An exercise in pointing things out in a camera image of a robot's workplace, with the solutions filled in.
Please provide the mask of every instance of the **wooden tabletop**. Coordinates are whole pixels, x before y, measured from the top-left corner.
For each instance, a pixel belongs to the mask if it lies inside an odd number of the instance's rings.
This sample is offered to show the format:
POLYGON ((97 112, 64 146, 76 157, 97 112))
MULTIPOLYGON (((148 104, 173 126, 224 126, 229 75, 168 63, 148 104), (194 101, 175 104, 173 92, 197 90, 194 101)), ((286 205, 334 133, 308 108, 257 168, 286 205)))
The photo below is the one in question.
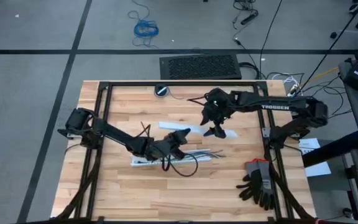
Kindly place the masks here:
MULTIPOLYGON (((236 86, 242 80, 229 82, 233 82, 233 86, 221 86, 227 92, 252 91, 250 87, 236 86)), ((285 95, 281 81, 267 81, 267 84, 269 95, 285 95)), ((83 83, 78 107, 94 109, 98 85, 98 81, 83 83)), ((215 87, 171 86, 170 91, 175 97, 186 99, 202 96, 215 87)), ((153 86, 115 86, 112 89, 108 123, 133 136, 142 131, 141 121, 146 125, 151 124, 150 136, 155 139, 162 139, 170 132, 159 129, 159 121, 200 124, 202 106, 174 99, 172 96, 157 98, 153 92, 153 86)), ((287 111, 274 111, 273 115, 278 126, 291 120, 287 111)), ((236 185, 242 184, 241 179, 246 175, 244 163, 256 157, 263 158, 257 113, 235 113, 222 127, 234 130, 239 137, 219 139, 213 136, 204 138, 192 133, 188 135, 188 144, 181 147, 183 151, 222 150, 220 154, 226 156, 223 159, 200 162, 198 172, 192 177, 181 177, 172 169, 164 172, 160 166, 131 167, 132 155, 126 148, 106 139, 93 220, 98 216, 105 216, 106 220, 266 221, 267 217, 274 216, 274 211, 263 210, 253 200, 242 201, 238 197, 241 190, 236 189, 236 185)), ((69 141, 68 145, 76 143, 79 140, 69 141)), ((297 145, 290 140, 287 140, 287 144, 297 145)), ((78 190, 85 151, 85 148, 76 146, 66 153, 51 217, 58 215, 78 190)), ((289 189, 306 211, 315 216, 300 153, 284 148, 282 157, 289 189)), ((176 167, 183 173, 190 173, 194 164, 176 167)), ((285 217, 281 191, 279 194, 285 217)))

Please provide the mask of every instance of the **glove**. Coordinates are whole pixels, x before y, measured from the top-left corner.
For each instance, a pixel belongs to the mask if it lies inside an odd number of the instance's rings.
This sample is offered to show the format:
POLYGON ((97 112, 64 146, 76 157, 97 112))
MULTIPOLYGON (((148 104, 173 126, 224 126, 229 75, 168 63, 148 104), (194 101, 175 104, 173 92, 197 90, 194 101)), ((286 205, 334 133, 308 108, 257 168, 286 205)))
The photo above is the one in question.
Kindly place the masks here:
POLYGON ((248 182, 244 185, 237 185, 238 189, 244 189, 239 197, 242 200, 248 200, 251 197, 254 197, 254 202, 258 204, 260 200, 260 195, 262 193, 262 177, 259 170, 259 165, 257 159, 254 159, 251 162, 246 162, 247 175, 242 179, 244 182, 248 182))
POLYGON ((272 181, 269 173, 270 163, 269 161, 262 159, 258 160, 257 163, 262 178, 262 184, 260 185, 260 191, 262 192, 262 195, 260 196, 259 205, 265 210, 274 209, 275 199, 274 191, 272 189, 272 181))

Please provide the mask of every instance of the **coiled blue cable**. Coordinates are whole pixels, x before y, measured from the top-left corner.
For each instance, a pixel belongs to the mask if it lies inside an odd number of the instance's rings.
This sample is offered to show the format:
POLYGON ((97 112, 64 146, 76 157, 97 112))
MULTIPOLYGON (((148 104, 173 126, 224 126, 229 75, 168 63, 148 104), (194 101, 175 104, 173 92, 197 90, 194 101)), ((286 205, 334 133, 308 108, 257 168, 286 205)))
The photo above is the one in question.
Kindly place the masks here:
POLYGON ((147 9, 147 15, 143 19, 140 18, 139 12, 136 10, 132 10, 128 12, 129 18, 137 20, 137 24, 135 25, 134 28, 135 38, 132 40, 132 44, 135 46, 155 47, 158 49, 157 46, 151 44, 153 37, 157 36, 159 32, 157 23, 155 21, 145 20, 150 15, 149 7, 137 3, 135 2, 135 0, 132 0, 132 2, 138 6, 142 6, 147 9), (140 44, 135 44, 135 41, 137 39, 140 39, 140 44))

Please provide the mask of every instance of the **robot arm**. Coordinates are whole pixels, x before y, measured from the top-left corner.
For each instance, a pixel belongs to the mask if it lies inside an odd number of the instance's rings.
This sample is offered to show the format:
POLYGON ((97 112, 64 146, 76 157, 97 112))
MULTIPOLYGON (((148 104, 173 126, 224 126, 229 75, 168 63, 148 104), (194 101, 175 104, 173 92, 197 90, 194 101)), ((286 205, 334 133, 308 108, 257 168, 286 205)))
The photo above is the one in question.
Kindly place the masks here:
POLYGON ((202 110, 201 125, 212 121, 215 127, 210 128, 204 136, 215 135, 225 138, 221 124, 234 112, 252 112, 257 110, 283 110, 296 113, 295 119, 282 127, 272 127, 270 143, 273 147, 282 147, 285 139, 292 134, 301 137, 309 133, 308 128, 318 128, 327 124, 327 106, 311 96, 294 98, 281 96, 259 96, 247 91, 231 91, 230 94, 215 88, 205 94, 206 103, 202 110))
POLYGON ((148 161, 167 157, 171 154, 177 159, 182 159, 185 154, 179 149, 186 144, 186 135, 190 128, 172 132, 163 140, 154 141, 154 138, 143 136, 131 136, 103 119, 98 118, 93 111, 84 108, 74 109, 65 125, 66 129, 58 132, 66 138, 68 134, 80 135, 81 145, 97 149, 101 147, 101 139, 104 137, 122 144, 127 150, 137 157, 144 157, 148 161))

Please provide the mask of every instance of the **floor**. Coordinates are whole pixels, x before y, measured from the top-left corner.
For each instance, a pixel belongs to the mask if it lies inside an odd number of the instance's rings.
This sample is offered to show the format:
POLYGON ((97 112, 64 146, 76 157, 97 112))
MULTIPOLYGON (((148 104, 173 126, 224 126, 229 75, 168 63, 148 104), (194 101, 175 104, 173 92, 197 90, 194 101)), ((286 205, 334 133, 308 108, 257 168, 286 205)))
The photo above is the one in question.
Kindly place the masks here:
MULTIPOLYGON (((158 24, 160 33, 152 43, 159 49, 221 49, 238 53, 240 62, 250 62, 247 52, 232 41, 237 32, 232 26, 237 11, 231 1, 137 1, 148 5, 148 19, 158 24)), ((350 19, 350 3, 284 0, 265 45, 263 73, 304 72, 306 80, 333 43, 329 34, 342 29, 350 19)), ((254 3, 259 16, 237 35, 249 52, 260 52, 278 4, 279 0, 254 3)), ((49 217, 67 145, 56 129, 63 127, 76 106, 83 80, 160 78, 159 51, 132 44, 136 21, 127 16, 131 10, 146 14, 130 0, 0 0, 0 223, 18 221, 24 200, 30 205, 27 221, 49 217), (36 162, 39 182, 36 189, 27 191, 36 162)), ((356 22, 358 16, 350 30, 355 30, 356 22)), ((351 57, 351 50, 358 49, 358 35, 345 33, 334 49, 336 54, 328 55, 316 74, 351 57)), ((259 54, 252 56, 259 60, 259 54)), ((254 78, 246 68, 241 72, 243 79, 254 78)), ((341 82, 336 80, 333 86, 341 86, 341 82)), ((337 95, 323 91, 315 97, 329 106, 330 113, 340 104, 337 95)), ((348 108, 345 96, 341 111, 348 108)), ((330 119, 310 137, 333 140, 355 130, 349 113, 330 119)), ((335 196, 336 192, 312 189, 312 193, 321 218, 336 217, 349 206, 346 199, 335 196), (327 207, 323 206, 326 197, 336 199, 331 200, 329 209, 320 209, 327 207)))

